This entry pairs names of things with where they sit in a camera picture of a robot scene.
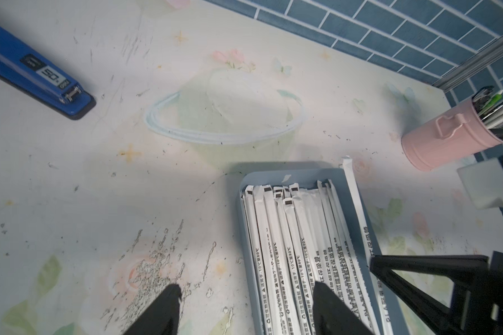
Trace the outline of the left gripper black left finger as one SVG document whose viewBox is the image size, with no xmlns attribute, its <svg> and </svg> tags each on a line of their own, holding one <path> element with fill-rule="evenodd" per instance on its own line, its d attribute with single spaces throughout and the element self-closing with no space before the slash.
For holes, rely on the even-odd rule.
<svg viewBox="0 0 503 335">
<path fill-rule="evenodd" d="M 181 299 L 182 290 L 179 285 L 174 283 L 166 286 L 124 335 L 176 335 Z"/>
</svg>

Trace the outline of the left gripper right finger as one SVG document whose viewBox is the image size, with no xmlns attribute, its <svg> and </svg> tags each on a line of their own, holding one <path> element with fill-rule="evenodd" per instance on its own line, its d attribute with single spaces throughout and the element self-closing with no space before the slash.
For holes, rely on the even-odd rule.
<svg viewBox="0 0 503 335">
<path fill-rule="evenodd" d="M 313 318 L 316 334 L 372 335 L 351 309 L 325 283 L 318 281 L 313 290 Z"/>
</svg>

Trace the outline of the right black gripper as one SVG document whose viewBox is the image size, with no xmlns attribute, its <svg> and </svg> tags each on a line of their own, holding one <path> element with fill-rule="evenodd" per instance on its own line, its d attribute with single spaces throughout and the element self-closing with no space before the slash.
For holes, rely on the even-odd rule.
<svg viewBox="0 0 503 335">
<path fill-rule="evenodd" d="M 434 334 L 503 334 L 503 253 L 376 255 L 371 272 Z"/>
</svg>

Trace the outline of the straw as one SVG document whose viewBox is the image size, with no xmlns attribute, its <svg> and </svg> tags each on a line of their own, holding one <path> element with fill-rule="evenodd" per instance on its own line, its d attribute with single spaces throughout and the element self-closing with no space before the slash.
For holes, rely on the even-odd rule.
<svg viewBox="0 0 503 335">
<path fill-rule="evenodd" d="M 265 282 L 264 260 L 258 233 L 257 215 L 253 197 L 254 187 L 248 185 L 243 192 L 247 229 L 250 235 L 254 272 L 257 278 L 259 303 L 261 304 L 262 324 L 264 334 L 273 334 L 271 308 L 268 300 L 268 286 Z"/>
<path fill-rule="evenodd" d="M 367 226 L 367 220 L 365 210 L 363 208 L 363 202 L 361 200 L 359 188 L 356 182 L 356 176 L 353 169 L 353 159 L 349 156 L 343 156 L 342 160 L 343 160 L 342 168 L 345 172 L 349 192 L 351 194 L 352 202 L 356 210 L 356 216 L 359 222 L 360 235 L 362 237 L 363 248 L 366 255 L 367 268 L 370 269 L 370 262 L 374 255 L 374 250 L 370 237 L 370 231 Z M 379 314 L 382 324 L 382 334 L 394 335 L 382 282 L 372 272 L 370 272 L 370 278 L 374 290 L 374 295 L 376 297 L 377 304 L 379 307 Z"/>
<path fill-rule="evenodd" d="M 274 299 L 272 313 L 279 322 L 282 334 L 300 334 L 299 314 L 293 297 L 273 188 L 269 185 L 255 186 L 252 195 L 264 260 L 270 267 L 268 276 L 272 285 L 268 292 Z"/>
<path fill-rule="evenodd" d="M 340 245 L 338 229 L 336 228 L 333 208 L 331 206 L 331 201 L 328 197 L 328 191 L 326 185 L 322 181 L 317 182 L 317 186 L 319 189 L 319 194 L 321 196 L 322 205 L 324 208 L 324 215 L 326 218 L 326 224 L 328 227 L 328 234 L 331 240 L 331 245 L 333 247 L 333 254 L 335 256 L 335 261 L 338 264 L 341 283 L 343 284 L 349 302 L 345 304 L 351 309 L 351 311 L 356 315 L 356 317 L 360 320 L 358 315 L 358 307 L 356 306 L 356 302 L 353 296 L 352 285 L 349 280 L 349 272 L 347 269 L 347 264 L 344 259 L 344 254 L 342 250 L 342 246 Z"/>
<path fill-rule="evenodd" d="M 300 276 L 303 277 L 304 274 L 307 276 L 307 286 L 311 291 L 316 281 L 324 282 L 321 281 L 320 259 L 314 248 L 314 238 L 310 231 L 298 183 L 284 187 L 282 203 L 291 232 L 294 253 L 299 257 Z"/>
<path fill-rule="evenodd" d="M 318 189 L 300 189 L 310 231 L 314 238 L 314 248 L 321 264 L 321 281 L 324 282 L 342 302 L 349 302 L 346 290 L 341 283 L 338 264 L 328 234 L 324 208 Z"/>
<path fill-rule="evenodd" d="M 370 296 L 367 292 L 365 280 L 357 260 L 354 247 L 350 238 L 345 214 L 340 204 L 340 199 L 332 180 L 327 184 L 328 197 L 331 201 L 336 228 L 338 229 L 339 241 L 342 246 L 344 259 L 349 272 L 349 280 L 352 285 L 353 296 L 358 307 L 358 315 L 364 325 L 372 334 L 380 334 L 377 318 L 375 317 L 373 307 L 370 302 Z"/>
</svg>

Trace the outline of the straw being gripped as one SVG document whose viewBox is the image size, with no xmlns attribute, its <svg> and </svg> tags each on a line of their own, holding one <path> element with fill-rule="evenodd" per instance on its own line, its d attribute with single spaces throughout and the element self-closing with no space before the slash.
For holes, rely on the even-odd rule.
<svg viewBox="0 0 503 335">
<path fill-rule="evenodd" d="M 285 254 L 291 274 L 293 297 L 297 304 L 302 334 L 314 334 L 310 282 L 305 265 L 293 198 L 290 197 L 287 187 L 275 186 L 274 200 L 277 205 L 279 224 L 282 229 L 282 237 L 286 250 Z"/>
</svg>

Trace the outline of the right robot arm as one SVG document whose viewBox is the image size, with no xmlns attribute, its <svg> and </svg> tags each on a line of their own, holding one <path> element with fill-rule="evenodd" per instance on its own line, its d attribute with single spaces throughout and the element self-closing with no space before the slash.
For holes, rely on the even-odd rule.
<svg viewBox="0 0 503 335">
<path fill-rule="evenodd" d="M 503 208 L 503 156 L 458 169 L 478 209 Z M 454 284 L 446 306 L 398 271 L 447 277 Z M 376 255 L 370 271 L 435 334 L 503 334 L 503 253 L 484 255 Z"/>
</svg>

